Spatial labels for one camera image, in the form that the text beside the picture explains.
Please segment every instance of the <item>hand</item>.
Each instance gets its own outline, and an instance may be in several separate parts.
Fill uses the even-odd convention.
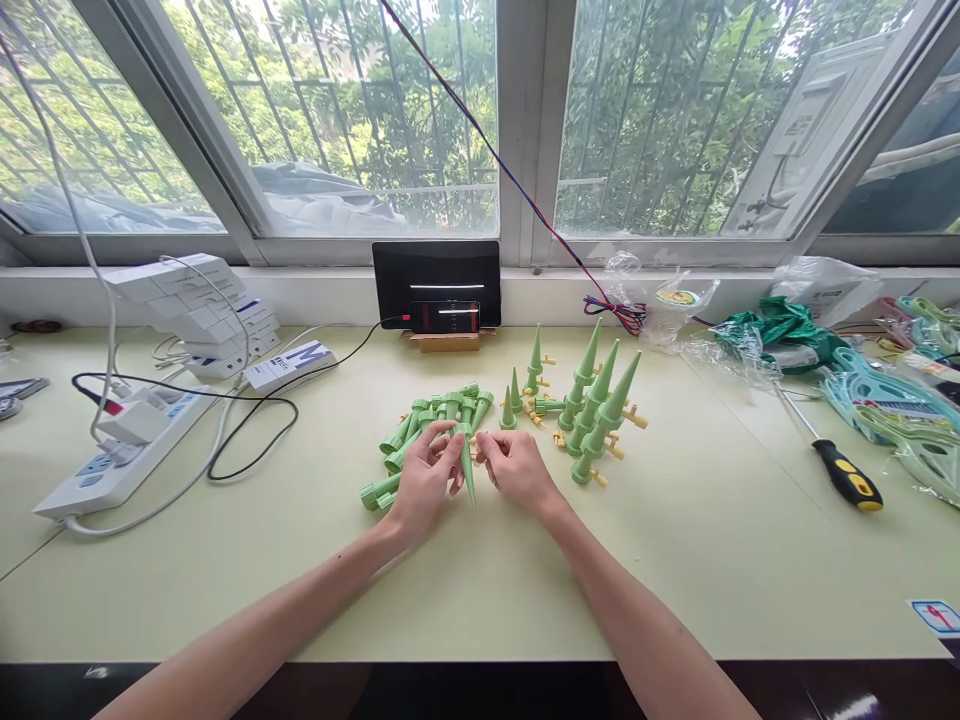
[[[404,547],[418,544],[430,529],[447,493],[447,482],[453,480],[451,497],[463,485],[463,433],[437,437],[456,424],[453,420],[430,423],[403,456],[397,499],[380,524],[394,528]]]
[[[529,433],[477,433],[477,446],[477,462],[486,464],[497,490],[528,513],[539,518],[555,503],[566,502]]]

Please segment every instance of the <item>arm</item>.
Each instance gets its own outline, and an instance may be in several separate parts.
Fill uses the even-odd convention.
[[[455,478],[463,435],[431,425],[404,456],[397,499],[387,515],[337,555],[194,640],[108,705],[98,720],[228,718],[303,648],[370,579],[429,530]],[[446,448],[442,457],[438,453]]]
[[[538,518],[560,546],[650,720],[759,720],[683,623],[618,563],[557,489],[526,433],[479,434],[494,485]]]

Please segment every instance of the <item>sticker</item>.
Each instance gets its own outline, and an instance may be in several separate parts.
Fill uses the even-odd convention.
[[[658,292],[657,297],[673,305],[696,305],[700,302],[700,298],[688,290],[676,290],[672,293],[664,290]]]
[[[910,607],[937,635],[960,636],[960,615],[942,600],[911,600]]]

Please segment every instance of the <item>green foliage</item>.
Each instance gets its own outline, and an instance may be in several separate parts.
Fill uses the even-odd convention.
[[[394,5],[495,143],[494,0]],[[489,152],[376,0],[163,6],[251,164],[302,160],[381,191],[496,183]],[[69,0],[5,12],[15,29],[0,29],[39,83],[78,188],[205,207]],[[809,55],[905,16],[902,0],[580,0],[561,178],[606,181],[562,187],[559,226],[718,232]],[[5,66],[0,94],[0,194],[21,199],[53,171]],[[497,228],[493,190],[383,197],[426,231]]]
[[[903,0],[580,0],[557,222],[714,235],[814,52],[898,27]]]

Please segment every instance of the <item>white power strip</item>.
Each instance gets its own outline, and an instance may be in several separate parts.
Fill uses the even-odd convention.
[[[208,387],[201,385],[192,389],[204,392]],[[185,394],[167,411],[170,418],[167,428],[130,463],[117,467],[109,455],[97,455],[60,483],[33,512],[61,520],[67,515],[85,515],[122,505],[217,400],[219,398]]]

